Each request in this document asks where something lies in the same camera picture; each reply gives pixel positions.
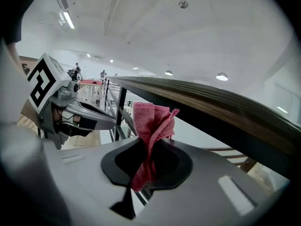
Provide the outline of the red top table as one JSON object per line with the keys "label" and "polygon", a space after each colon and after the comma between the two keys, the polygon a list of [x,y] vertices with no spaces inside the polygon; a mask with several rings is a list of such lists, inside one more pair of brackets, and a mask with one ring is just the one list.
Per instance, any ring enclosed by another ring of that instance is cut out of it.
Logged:
{"label": "red top table", "polygon": [[103,82],[100,80],[82,80],[79,82],[79,97],[85,101],[100,102],[103,94]]}

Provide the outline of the person's left hand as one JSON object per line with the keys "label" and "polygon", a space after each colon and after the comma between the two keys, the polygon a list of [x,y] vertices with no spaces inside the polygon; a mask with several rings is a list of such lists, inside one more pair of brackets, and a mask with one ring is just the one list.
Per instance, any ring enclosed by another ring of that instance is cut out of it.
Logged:
{"label": "person's left hand", "polygon": [[[62,114],[63,114],[63,111],[62,109],[60,108],[55,108],[53,110],[53,120],[54,122],[59,122],[62,120]],[[73,119],[73,122],[74,123],[79,123],[80,122],[80,119],[81,119],[81,116],[79,115],[74,115],[72,116],[72,119]]]}

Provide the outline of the dark wooden handrail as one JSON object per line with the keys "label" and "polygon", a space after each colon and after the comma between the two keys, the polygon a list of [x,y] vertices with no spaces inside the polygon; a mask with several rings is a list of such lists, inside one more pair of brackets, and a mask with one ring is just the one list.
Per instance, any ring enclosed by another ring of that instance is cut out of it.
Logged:
{"label": "dark wooden handrail", "polygon": [[109,77],[155,105],[286,178],[301,170],[301,127],[244,96],[215,87],[152,77]]}

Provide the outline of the person's left forearm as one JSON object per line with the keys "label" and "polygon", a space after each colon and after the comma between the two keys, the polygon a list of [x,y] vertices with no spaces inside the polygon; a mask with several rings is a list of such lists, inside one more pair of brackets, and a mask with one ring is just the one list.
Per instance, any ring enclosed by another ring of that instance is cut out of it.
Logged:
{"label": "person's left forearm", "polygon": [[18,55],[18,52],[16,50],[16,43],[15,42],[12,42],[10,44],[7,44],[7,49],[12,57],[12,59],[14,60],[15,64],[22,68],[22,63],[20,61],[20,58],[19,58],[19,55]]}

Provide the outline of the person's black clothing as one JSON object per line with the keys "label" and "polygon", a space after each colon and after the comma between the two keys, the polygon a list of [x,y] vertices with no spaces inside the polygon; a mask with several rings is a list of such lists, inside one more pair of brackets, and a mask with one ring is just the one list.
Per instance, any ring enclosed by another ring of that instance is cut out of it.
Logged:
{"label": "person's black clothing", "polygon": [[34,0],[0,0],[0,37],[5,43],[21,40],[22,19]]}

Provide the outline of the red cloth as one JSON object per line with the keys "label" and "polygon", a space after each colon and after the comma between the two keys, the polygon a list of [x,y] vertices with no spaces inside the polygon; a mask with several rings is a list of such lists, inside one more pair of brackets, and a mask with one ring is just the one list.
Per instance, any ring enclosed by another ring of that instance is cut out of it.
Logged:
{"label": "red cloth", "polygon": [[136,102],[133,107],[134,127],[137,136],[144,142],[146,158],[141,163],[131,182],[131,189],[139,192],[156,178],[156,168],[152,159],[155,143],[163,138],[171,139],[174,135],[174,117],[179,109],[170,111],[169,107],[153,103]]}

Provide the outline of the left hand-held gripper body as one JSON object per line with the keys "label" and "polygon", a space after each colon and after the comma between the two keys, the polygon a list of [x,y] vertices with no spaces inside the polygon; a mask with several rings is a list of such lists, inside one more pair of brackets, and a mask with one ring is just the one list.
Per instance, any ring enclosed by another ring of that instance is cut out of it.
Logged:
{"label": "left hand-held gripper body", "polygon": [[[79,83],[72,80],[56,59],[44,53],[26,77],[32,87],[28,99],[35,110],[38,128],[46,139],[54,142],[58,150],[68,137],[86,136],[91,132],[73,126],[74,122],[67,124],[67,105],[72,101],[81,101],[78,97]],[[63,111],[59,122],[53,120],[55,108]]]}

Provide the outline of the fluorescent ceiling light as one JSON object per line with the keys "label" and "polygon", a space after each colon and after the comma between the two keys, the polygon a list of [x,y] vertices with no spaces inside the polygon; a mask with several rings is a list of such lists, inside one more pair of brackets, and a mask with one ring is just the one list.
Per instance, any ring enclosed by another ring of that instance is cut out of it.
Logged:
{"label": "fluorescent ceiling light", "polygon": [[75,25],[74,25],[74,23],[73,23],[73,21],[72,21],[72,19],[71,19],[70,13],[69,13],[68,11],[64,11],[64,12],[63,12],[63,15],[64,15],[64,17],[65,17],[65,19],[66,19],[66,21],[67,21],[69,27],[70,27],[71,29],[75,29]]}

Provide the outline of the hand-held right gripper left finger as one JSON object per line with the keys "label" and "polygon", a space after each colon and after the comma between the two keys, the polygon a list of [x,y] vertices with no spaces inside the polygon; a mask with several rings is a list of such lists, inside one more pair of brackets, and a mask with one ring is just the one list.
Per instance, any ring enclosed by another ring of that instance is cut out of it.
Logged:
{"label": "hand-held right gripper left finger", "polygon": [[58,151],[44,141],[44,205],[47,216],[62,226],[146,226],[112,210],[125,196],[125,186],[114,185],[103,172],[104,156],[139,143],[131,138],[95,147]]}

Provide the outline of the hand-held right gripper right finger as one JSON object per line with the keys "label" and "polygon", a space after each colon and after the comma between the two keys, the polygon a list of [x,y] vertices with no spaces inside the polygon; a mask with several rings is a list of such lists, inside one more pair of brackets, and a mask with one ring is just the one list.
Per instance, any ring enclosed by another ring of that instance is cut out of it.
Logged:
{"label": "hand-held right gripper right finger", "polygon": [[267,194],[252,177],[224,157],[188,144],[165,139],[186,152],[193,162],[187,179],[177,188],[154,191],[138,215],[148,226],[276,226],[264,221],[283,194]]}

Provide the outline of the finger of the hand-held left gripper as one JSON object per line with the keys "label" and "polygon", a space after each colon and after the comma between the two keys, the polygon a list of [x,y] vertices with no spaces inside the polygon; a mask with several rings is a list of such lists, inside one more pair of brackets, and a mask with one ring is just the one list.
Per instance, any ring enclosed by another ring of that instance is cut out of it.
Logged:
{"label": "finger of the hand-held left gripper", "polygon": [[79,116],[79,122],[73,126],[82,130],[109,130],[116,120],[99,107],[84,101],[72,101],[67,105],[67,124],[74,122],[74,116]]}

